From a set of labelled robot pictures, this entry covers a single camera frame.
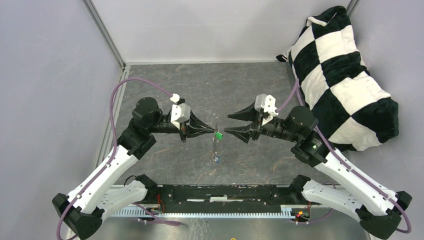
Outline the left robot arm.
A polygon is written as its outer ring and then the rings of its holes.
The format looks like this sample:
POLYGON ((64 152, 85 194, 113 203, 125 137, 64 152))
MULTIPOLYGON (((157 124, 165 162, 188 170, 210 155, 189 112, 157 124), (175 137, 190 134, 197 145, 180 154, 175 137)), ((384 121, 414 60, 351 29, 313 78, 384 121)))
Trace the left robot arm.
POLYGON ((52 204, 59 215, 58 226, 65 223, 80 240, 90 238, 111 215, 126 206, 143 201, 153 203, 157 190, 133 180, 112 194, 107 191, 116 180, 140 160, 156 143, 154 133, 177 134, 182 142, 215 129, 198 119, 185 101, 179 100, 164 114, 152 97, 140 99, 127 128, 114 141, 103 162, 79 186, 67 194, 58 193, 52 204))

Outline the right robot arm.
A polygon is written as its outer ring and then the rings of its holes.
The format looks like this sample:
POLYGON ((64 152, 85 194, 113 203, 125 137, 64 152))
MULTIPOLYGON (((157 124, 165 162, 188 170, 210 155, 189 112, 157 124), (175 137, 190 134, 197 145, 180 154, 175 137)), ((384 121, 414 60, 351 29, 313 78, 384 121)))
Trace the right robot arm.
POLYGON ((308 201, 326 205, 350 216, 365 231, 382 240, 398 231, 402 220, 407 220, 405 211, 412 196, 381 185, 324 141, 315 131, 318 120, 307 107, 296 106, 282 119, 253 103, 228 117, 247 121, 248 125, 228 127, 226 133, 245 143, 262 135, 293 142, 291 152, 298 160, 344 187, 344 191, 339 191, 299 175, 288 191, 293 203, 308 201))

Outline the blue tagged key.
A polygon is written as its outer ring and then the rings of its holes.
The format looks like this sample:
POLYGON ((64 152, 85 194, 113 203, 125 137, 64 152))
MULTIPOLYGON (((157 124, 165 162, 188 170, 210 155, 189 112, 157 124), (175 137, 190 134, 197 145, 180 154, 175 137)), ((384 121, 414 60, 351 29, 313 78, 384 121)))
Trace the blue tagged key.
POLYGON ((212 156, 211 156, 211 162, 213 164, 218 164, 220 161, 221 161, 220 155, 218 153, 216 153, 216 152, 213 153, 212 156))

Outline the grey metal key holder plate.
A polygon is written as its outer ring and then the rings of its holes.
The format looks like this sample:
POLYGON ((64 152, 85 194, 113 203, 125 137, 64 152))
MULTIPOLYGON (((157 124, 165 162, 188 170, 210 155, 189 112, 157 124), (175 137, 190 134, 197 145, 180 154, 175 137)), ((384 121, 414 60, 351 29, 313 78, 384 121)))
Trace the grey metal key holder plate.
MULTIPOLYGON (((218 122, 216 122, 215 123, 215 132, 219 132, 219 128, 218 128, 218 122)), ((214 139, 214 137, 213 137, 213 148, 212 148, 212 154, 213 153, 218 153, 218 142, 219 142, 219 140, 215 140, 214 139)))

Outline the green tagged key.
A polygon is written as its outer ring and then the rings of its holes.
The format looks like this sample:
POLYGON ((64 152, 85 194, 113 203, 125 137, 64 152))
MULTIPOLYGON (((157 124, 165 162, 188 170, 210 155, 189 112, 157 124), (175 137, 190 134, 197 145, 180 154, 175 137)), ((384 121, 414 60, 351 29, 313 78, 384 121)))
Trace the green tagged key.
POLYGON ((220 133, 219 131, 214 133, 214 139, 215 139, 215 140, 217 140, 217 141, 221 141, 221 140, 222 140, 222 138, 223 138, 223 134, 222 134, 222 133, 220 133))

